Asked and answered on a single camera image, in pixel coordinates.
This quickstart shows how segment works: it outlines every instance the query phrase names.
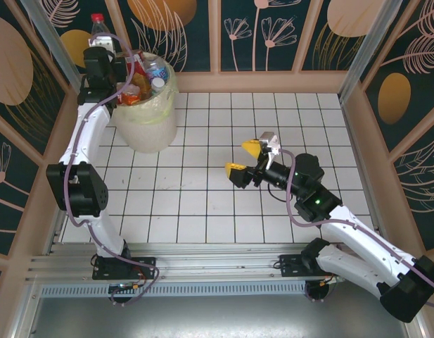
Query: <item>red bottle cap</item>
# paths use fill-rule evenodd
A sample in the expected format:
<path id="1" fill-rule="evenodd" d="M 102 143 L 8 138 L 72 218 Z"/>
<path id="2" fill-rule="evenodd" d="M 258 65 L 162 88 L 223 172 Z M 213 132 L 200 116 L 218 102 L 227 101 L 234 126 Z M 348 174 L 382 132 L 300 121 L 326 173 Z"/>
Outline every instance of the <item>red bottle cap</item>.
<path id="1" fill-rule="evenodd" d="M 93 13 L 91 15 L 91 20 L 95 23 L 96 21 L 104 21 L 104 15 L 102 13 Z"/>

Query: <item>gray floor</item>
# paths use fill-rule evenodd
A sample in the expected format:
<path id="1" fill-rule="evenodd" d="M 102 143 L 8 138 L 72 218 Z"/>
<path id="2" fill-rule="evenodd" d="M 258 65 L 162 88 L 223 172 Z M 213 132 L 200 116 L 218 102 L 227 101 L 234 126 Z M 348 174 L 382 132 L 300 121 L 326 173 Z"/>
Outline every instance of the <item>gray floor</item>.
<path id="1" fill-rule="evenodd" d="M 406 337 L 378 300 L 350 283 L 324 303 L 304 296 L 146 298 L 130 308 L 107 299 L 45 299 L 34 338 Z"/>

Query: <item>white tiled floor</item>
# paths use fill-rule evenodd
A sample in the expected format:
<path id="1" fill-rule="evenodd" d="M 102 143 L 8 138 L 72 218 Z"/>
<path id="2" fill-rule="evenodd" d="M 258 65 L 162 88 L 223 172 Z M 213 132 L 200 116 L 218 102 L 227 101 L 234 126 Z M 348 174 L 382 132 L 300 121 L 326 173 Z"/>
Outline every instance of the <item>white tiled floor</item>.
<path id="1" fill-rule="evenodd" d="M 176 107 L 176 139 L 158 154 L 135 153 L 115 127 L 103 133 L 96 169 L 109 188 L 109 215 L 128 242 L 335 241 L 324 227 L 291 225 L 285 204 L 265 184 L 234 189 L 227 179 L 226 162 L 256 164 L 240 145 L 264 131 L 275 131 L 295 154 L 318 156 L 323 184 L 372 227 L 335 94 L 179 94 Z M 276 160 L 291 164 L 289 158 Z M 273 193 L 285 198 L 282 191 Z M 88 242 L 89 235 L 67 223 L 60 240 Z"/>

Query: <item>bottle cap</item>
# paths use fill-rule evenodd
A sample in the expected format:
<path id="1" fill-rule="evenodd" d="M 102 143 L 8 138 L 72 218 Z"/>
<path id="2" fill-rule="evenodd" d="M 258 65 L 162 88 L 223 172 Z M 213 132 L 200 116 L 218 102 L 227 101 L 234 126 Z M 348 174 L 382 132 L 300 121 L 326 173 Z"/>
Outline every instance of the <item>bottle cap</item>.
<path id="1" fill-rule="evenodd" d="M 104 21 L 104 15 L 102 13 L 93 13 L 91 15 L 91 20 L 95 23 L 96 21 Z"/>
<path id="2" fill-rule="evenodd" d="M 165 86 L 165 81 L 160 77 L 154 77 L 151 86 L 160 89 Z"/>

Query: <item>wall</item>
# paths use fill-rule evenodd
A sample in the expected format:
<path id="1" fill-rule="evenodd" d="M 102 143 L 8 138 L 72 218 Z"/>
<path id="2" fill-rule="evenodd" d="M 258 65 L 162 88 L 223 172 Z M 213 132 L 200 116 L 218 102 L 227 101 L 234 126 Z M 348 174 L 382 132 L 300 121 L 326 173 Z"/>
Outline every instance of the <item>wall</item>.
<path id="1" fill-rule="evenodd" d="M 80 72 L 90 15 L 163 56 L 183 92 L 337 92 L 384 0 L 42 1 Z"/>
<path id="2" fill-rule="evenodd" d="M 75 101 L 17 4 L 0 0 L 0 337 L 53 222 L 45 170 L 67 145 Z"/>
<path id="3" fill-rule="evenodd" d="M 434 0 L 400 11 L 345 111 L 386 235 L 434 261 Z"/>

